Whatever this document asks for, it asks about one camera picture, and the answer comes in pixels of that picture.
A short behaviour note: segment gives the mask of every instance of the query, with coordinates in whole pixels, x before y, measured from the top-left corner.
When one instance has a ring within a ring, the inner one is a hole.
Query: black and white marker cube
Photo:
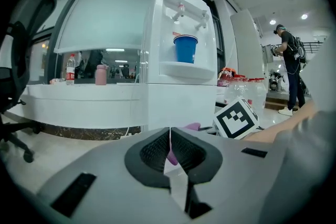
[[[234,139],[242,139],[259,126],[258,115],[243,98],[219,110],[214,121],[223,137]]]

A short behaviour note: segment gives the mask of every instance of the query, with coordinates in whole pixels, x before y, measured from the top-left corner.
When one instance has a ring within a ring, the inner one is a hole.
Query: marble base
[[[21,122],[30,122],[31,120],[15,115],[10,112],[5,112],[4,115],[9,119],[21,123]],[[42,131],[47,134],[80,139],[80,140],[118,140],[120,137],[124,136],[127,132],[127,127],[124,128],[112,128],[112,129],[82,129],[82,128],[71,128],[56,126],[46,123],[40,123]],[[140,126],[130,127],[129,133],[135,134],[140,133]]]

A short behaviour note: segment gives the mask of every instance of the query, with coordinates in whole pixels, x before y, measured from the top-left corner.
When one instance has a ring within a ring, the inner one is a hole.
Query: baseball cap
[[[275,30],[273,31],[274,34],[277,34],[277,30],[278,28],[285,28],[283,25],[277,25],[277,27],[275,28]]]

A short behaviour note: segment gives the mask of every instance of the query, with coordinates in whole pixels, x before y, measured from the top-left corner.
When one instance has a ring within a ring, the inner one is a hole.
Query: black t-shirt
[[[292,34],[290,32],[287,32],[287,31],[284,31],[282,32],[281,34],[281,43],[284,43],[284,42],[287,42],[288,43],[288,46],[287,46],[287,49],[284,50],[284,53],[283,53],[283,58],[284,58],[284,61],[285,61],[285,64],[286,66],[287,65],[292,65],[292,64],[296,64],[297,65],[297,62],[299,61],[298,59],[295,60],[293,54],[291,54],[291,48],[294,48],[294,37],[292,36]]]

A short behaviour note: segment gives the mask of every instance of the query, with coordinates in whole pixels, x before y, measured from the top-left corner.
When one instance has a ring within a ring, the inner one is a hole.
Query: black rubber pad
[[[267,151],[254,150],[253,148],[249,147],[244,148],[241,152],[260,158],[265,158],[267,155]]]
[[[95,175],[81,173],[51,207],[62,215],[70,217],[95,179]]]

